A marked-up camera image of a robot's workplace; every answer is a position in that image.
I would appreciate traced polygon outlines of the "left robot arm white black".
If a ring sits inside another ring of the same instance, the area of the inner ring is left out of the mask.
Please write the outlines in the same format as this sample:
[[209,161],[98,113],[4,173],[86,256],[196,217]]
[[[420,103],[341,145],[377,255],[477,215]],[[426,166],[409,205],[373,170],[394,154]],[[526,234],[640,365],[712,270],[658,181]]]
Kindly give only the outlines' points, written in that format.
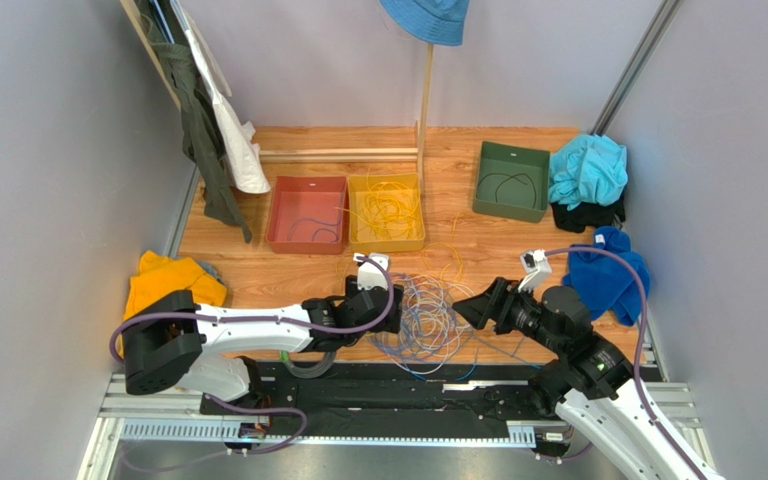
[[198,304],[191,291],[177,290],[124,322],[109,349],[130,395],[180,387],[230,402],[259,380],[255,362],[240,353],[335,353],[366,333],[396,334],[404,293],[399,283],[362,288],[349,275],[342,295],[243,310]]

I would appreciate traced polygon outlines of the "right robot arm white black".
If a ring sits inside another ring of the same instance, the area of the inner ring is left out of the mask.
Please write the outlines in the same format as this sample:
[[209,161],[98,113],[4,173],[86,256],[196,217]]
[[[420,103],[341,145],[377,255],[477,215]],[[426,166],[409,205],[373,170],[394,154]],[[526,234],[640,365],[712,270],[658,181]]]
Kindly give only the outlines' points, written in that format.
[[636,383],[632,363],[594,330],[573,288],[550,287],[535,299],[498,277],[453,309],[477,330],[518,332],[555,354],[528,382],[528,409],[573,426],[627,478],[719,478]]

